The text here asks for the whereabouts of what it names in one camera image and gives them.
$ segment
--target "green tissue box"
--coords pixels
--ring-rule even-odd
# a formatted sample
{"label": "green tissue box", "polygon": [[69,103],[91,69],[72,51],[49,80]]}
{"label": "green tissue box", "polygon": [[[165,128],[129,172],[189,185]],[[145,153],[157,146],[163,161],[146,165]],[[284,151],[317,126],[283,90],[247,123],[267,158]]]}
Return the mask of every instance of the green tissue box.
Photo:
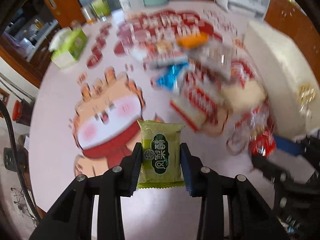
{"label": "green tissue box", "polygon": [[51,60],[59,68],[72,66],[79,60],[79,57],[87,44],[87,36],[82,29],[78,28],[72,32],[51,56]]}

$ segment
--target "red scarf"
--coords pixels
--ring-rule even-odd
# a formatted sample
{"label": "red scarf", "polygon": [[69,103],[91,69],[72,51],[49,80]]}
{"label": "red scarf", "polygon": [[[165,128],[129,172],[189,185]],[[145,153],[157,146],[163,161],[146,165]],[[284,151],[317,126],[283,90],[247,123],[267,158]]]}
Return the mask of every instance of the red scarf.
{"label": "red scarf", "polygon": [[83,155],[91,159],[106,157],[108,159],[109,168],[120,165],[123,157],[131,155],[132,152],[127,148],[126,144],[139,130],[140,127],[136,121],[112,140],[93,148],[83,150]]}

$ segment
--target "dark green label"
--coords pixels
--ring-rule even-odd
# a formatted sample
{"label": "dark green label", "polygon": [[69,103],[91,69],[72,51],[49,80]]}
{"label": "dark green label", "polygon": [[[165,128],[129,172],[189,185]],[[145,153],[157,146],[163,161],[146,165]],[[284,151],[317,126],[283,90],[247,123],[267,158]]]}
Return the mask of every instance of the dark green label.
{"label": "dark green label", "polygon": [[169,165],[169,146],[163,134],[157,134],[153,138],[151,149],[155,152],[155,157],[151,161],[152,167],[158,174],[165,173]]}

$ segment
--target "pink blush cheek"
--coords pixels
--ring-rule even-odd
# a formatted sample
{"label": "pink blush cheek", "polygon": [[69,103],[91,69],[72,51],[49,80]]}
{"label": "pink blush cheek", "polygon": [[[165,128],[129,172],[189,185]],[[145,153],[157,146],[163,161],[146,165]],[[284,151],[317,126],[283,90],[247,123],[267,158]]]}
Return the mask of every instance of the pink blush cheek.
{"label": "pink blush cheek", "polygon": [[88,124],[84,128],[84,131],[82,132],[82,138],[84,141],[87,141],[87,142],[91,141],[96,135],[97,135],[97,127],[93,123]]}
{"label": "pink blush cheek", "polygon": [[132,113],[137,112],[137,106],[133,99],[127,99],[122,102],[120,105],[116,106],[116,115],[117,117],[124,118],[129,117]]}

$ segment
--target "tissue box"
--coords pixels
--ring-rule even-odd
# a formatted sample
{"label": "tissue box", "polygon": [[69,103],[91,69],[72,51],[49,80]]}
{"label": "tissue box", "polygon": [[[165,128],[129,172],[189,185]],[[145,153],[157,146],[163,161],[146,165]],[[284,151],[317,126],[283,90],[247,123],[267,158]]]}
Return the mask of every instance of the tissue box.
{"label": "tissue box", "polygon": [[87,36],[80,28],[72,31],[59,49],[52,54],[51,60],[59,68],[73,65],[78,61],[87,40]]}
{"label": "tissue box", "polygon": [[[320,127],[320,89],[305,57],[293,40],[267,24],[250,22],[244,45],[263,78],[276,134],[292,139]],[[301,113],[300,86],[309,84],[315,98],[308,104],[312,117]]]}

